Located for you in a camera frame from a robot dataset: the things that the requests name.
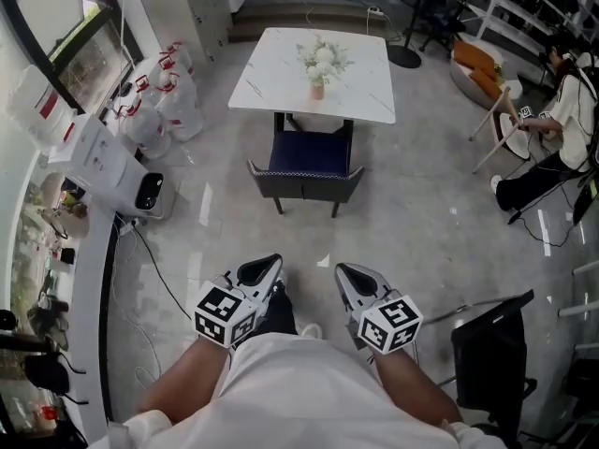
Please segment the dark wooden step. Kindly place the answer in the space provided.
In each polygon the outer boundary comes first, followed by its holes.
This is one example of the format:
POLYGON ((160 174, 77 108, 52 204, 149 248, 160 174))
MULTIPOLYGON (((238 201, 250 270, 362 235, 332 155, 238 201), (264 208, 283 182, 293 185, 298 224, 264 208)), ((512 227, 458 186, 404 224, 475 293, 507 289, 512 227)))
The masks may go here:
POLYGON ((229 43, 258 41, 269 27, 389 36, 391 24, 360 4, 334 0, 247 0, 232 15, 229 43))

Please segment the light wooden chair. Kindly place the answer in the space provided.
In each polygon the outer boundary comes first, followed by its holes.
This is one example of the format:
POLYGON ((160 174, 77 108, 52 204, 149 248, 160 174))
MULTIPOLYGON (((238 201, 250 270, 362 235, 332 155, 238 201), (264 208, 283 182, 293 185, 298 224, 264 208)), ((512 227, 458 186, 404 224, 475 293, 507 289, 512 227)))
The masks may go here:
POLYGON ((493 148, 476 164, 472 170, 473 174, 476 174, 501 148, 508 149, 523 162, 528 162, 531 159, 529 139, 527 134, 520 129, 520 123, 519 114, 510 97, 510 87, 505 86, 501 95, 469 136, 469 140, 474 141, 480 131, 488 126, 491 135, 495 138, 493 148))

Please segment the large orange cushion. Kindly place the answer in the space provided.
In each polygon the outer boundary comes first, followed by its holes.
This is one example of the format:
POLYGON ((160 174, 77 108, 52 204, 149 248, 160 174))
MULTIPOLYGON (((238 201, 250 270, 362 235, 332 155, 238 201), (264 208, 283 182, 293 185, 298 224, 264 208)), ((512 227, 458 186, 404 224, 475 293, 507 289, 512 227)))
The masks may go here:
POLYGON ((461 40, 455 40, 453 59, 462 66, 472 70, 479 69, 488 77, 495 79, 496 70, 493 58, 478 47, 461 40))

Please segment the round basket with orange cushions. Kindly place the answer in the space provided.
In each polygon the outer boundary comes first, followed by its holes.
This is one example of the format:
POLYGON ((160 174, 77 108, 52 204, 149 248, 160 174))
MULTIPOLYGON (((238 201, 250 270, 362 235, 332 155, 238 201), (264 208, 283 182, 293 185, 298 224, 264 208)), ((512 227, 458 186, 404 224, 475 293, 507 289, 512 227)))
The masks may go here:
MULTIPOLYGON (((495 62, 496 78, 493 79, 503 90, 505 86, 510 87, 510 97, 513 104, 516 106, 522 96, 522 85, 516 73, 516 69, 505 60, 504 56, 489 43, 476 40, 472 44, 488 55, 495 62)), ((465 66, 459 65, 453 59, 453 50, 450 54, 450 75, 456 86, 472 101, 476 102, 484 109, 490 109, 494 102, 483 94, 482 90, 470 79, 470 74, 473 70, 465 66)))

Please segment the grey metal cabinet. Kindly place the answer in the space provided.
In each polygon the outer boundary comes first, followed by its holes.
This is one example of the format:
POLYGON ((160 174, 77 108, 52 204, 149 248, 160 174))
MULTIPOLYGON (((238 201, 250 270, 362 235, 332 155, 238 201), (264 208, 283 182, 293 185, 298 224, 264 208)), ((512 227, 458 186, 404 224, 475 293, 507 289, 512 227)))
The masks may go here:
POLYGON ((213 65, 232 28, 228 0, 141 0, 160 48, 180 42, 198 65, 213 65))

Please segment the small orange cushion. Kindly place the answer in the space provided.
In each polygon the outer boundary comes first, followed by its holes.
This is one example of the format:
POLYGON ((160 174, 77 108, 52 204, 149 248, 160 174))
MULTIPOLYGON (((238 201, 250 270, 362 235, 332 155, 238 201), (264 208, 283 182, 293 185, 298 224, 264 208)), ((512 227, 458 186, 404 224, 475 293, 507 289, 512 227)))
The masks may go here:
POLYGON ((470 79, 482 90, 491 102, 497 101, 502 95, 502 89, 500 86, 480 68, 475 68, 471 74, 470 79))

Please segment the black framed window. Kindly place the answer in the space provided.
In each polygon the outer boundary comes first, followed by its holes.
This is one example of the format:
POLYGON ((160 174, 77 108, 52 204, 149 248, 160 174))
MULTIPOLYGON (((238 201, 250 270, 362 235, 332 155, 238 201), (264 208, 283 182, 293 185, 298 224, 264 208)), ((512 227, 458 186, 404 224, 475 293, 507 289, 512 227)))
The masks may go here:
POLYGON ((69 106, 99 112, 143 58, 123 7, 118 0, 0 0, 0 16, 69 106))

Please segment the white water dispenser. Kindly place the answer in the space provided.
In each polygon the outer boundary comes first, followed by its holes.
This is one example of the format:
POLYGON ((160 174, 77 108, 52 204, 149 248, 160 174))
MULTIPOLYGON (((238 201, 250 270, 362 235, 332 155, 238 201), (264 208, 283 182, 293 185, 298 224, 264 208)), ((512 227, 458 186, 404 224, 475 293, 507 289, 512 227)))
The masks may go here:
POLYGON ((122 215, 166 220, 172 213, 173 183, 144 167, 94 115, 73 119, 64 146, 51 149, 48 166, 122 215))

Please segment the black office chair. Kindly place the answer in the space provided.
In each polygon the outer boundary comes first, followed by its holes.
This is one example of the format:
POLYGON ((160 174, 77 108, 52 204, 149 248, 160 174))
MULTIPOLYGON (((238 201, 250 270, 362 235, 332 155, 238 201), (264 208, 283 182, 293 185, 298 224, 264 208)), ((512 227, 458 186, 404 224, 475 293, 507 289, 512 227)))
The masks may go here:
POLYGON ((462 24, 458 22, 456 10, 447 0, 421 0, 419 18, 423 21, 425 41, 419 50, 424 52, 432 42, 437 42, 446 51, 450 51, 452 41, 462 24))

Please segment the person's black trousers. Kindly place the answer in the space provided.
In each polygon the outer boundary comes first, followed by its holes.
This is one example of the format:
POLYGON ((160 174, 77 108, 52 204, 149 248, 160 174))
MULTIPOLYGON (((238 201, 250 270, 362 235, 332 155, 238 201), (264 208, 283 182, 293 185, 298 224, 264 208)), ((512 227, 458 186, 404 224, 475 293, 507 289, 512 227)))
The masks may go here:
POLYGON ((293 305, 286 293, 285 283, 281 283, 272 294, 264 320, 256 327, 254 336, 268 333, 298 335, 293 305))

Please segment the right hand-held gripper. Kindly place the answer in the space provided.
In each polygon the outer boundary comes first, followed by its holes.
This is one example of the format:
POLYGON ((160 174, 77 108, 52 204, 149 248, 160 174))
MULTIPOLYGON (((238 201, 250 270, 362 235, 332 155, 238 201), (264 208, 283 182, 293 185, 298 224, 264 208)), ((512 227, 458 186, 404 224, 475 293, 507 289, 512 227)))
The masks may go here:
POLYGON ((381 355, 389 355, 415 340, 423 314, 409 296, 383 300, 392 288, 380 273, 354 263, 339 263, 334 279, 345 311, 358 324, 361 342, 381 355), (360 301, 375 302, 364 309, 360 301))

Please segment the dark blue chair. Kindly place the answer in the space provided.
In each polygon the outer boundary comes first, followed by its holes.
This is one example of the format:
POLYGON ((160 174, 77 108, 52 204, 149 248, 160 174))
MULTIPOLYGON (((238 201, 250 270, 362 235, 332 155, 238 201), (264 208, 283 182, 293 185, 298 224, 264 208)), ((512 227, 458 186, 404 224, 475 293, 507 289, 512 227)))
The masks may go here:
POLYGON ((274 135, 269 165, 261 169, 248 161, 248 170, 262 197, 274 202, 279 214, 283 199, 329 202, 335 218, 349 202, 365 168, 351 167, 353 132, 281 131, 274 135))

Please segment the black folding chair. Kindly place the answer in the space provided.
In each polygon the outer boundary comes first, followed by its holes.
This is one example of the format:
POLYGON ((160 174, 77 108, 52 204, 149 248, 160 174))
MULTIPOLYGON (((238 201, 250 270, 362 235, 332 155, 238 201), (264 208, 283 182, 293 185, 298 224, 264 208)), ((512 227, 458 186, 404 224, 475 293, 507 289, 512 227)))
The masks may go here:
POLYGON ((499 438, 507 449, 521 449, 523 402, 537 388, 537 380, 526 375, 528 346, 522 316, 522 309, 533 299, 534 291, 529 290, 519 296, 463 304, 423 322, 430 326, 476 307, 492 307, 451 331, 455 375, 440 385, 456 386, 459 407, 486 412, 488 421, 476 427, 499 438))

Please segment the beige bag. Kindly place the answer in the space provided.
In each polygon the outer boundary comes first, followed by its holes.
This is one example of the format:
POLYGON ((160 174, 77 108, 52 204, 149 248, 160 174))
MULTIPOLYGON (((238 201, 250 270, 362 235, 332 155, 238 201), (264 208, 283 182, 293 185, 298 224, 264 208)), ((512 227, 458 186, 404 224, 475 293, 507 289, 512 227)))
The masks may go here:
POLYGON ((88 207, 83 202, 68 206, 60 201, 57 208, 42 207, 37 213, 59 239, 83 239, 88 235, 88 207))

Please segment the large water bottle red label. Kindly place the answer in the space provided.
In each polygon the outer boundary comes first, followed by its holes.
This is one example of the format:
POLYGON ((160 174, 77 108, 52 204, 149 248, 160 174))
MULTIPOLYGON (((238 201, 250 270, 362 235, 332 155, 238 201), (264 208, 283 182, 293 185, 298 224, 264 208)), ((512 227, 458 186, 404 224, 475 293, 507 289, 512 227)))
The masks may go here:
POLYGON ((77 115, 35 65, 19 74, 8 92, 5 113, 45 153, 66 143, 77 115))

